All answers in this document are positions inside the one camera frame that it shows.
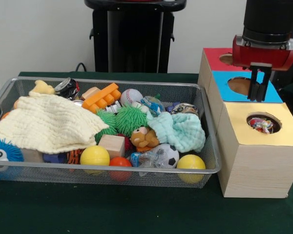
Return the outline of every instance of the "white wall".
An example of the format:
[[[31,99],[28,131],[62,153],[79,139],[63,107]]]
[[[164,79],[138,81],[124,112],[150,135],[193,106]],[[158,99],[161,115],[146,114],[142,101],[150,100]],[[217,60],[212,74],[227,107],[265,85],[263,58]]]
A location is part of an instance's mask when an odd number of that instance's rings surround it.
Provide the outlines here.
[[[246,0],[188,0],[175,13],[168,72],[198,73],[203,47],[231,47]],[[83,0],[0,0],[0,87],[20,71],[94,71],[92,10]]]
[[[203,47],[232,47],[243,32],[245,5],[246,0],[188,0],[174,13],[168,72],[198,73]]]

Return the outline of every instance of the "wire mesh basket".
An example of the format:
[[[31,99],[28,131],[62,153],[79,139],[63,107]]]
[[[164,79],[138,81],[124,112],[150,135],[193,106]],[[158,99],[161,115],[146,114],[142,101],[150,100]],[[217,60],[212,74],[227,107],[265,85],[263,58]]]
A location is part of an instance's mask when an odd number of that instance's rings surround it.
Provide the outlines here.
[[[10,79],[0,90],[0,118],[13,109],[14,102],[21,96],[27,96],[35,86],[37,78],[17,77]],[[63,79],[40,78],[55,87]],[[110,80],[77,79],[81,93],[91,87],[105,88],[112,82],[123,92],[128,88],[137,89],[143,96],[160,94],[161,102],[165,107],[173,102],[186,102],[197,107],[202,127],[205,130],[206,142],[200,158],[206,165],[205,170],[195,169],[163,169],[163,168],[135,168],[89,166],[58,163],[33,163],[0,161],[0,180],[58,182],[58,183],[85,183],[85,184],[118,184],[158,187],[189,187],[203,188],[210,176],[221,168],[218,145],[214,125],[211,121],[209,104],[203,88],[196,84],[184,83],[151,83]]]

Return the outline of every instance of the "table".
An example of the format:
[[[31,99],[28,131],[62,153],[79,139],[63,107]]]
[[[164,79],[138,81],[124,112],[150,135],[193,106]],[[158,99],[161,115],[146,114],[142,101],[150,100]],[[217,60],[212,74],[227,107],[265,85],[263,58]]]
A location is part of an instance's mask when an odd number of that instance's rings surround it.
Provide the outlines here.
[[[197,74],[20,73],[20,76],[195,82]],[[0,181],[0,233],[292,234],[287,199],[223,198],[203,189]]]

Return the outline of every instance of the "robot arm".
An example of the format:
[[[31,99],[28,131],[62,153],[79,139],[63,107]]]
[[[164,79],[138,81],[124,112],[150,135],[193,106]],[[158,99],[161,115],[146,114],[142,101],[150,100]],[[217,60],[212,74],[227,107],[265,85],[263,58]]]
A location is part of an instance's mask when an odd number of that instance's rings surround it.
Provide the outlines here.
[[[233,40],[233,65],[252,71],[248,99],[264,101],[272,71],[293,64],[293,0],[247,0],[243,35]],[[261,84],[258,71],[264,72]]]

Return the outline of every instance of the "shape sorter box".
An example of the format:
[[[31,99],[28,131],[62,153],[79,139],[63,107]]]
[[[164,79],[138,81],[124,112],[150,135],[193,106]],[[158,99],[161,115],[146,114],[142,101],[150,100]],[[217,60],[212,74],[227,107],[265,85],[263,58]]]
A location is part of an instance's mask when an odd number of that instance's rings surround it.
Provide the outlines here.
[[[230,48],[204,48],[202,54],[198,84],[203,86],[207,93],[216,130],[218,130],[224,101],[251,102],[247,99],[251,71],[245,71],[241,67],[227,65],[220,61],[222,55],[230,53],[232,53]],[[259,72],[257,81],[261,83],[263,77],[264,74]],[[263,102],[283,103],[271,82],[268,84],[266,99]]]
[[[231,52],[229,48],[204,49],[198,81],[208,95],[217,130],[223,195],[284,198],[293,183],[293,116],[271,83],[264,102],[247,99],[251,72],[219,59]],[[262,79],[259,73],[257,81]],[[254,113],[276,119],[280,131],[264,134],[253,129],[247,118]]]
[[[268,113],[280,131],[264,134],[247,124]],[[225,102],[217,133],[224,197],[285,198],[293,183],[293,116],[285,103]]]

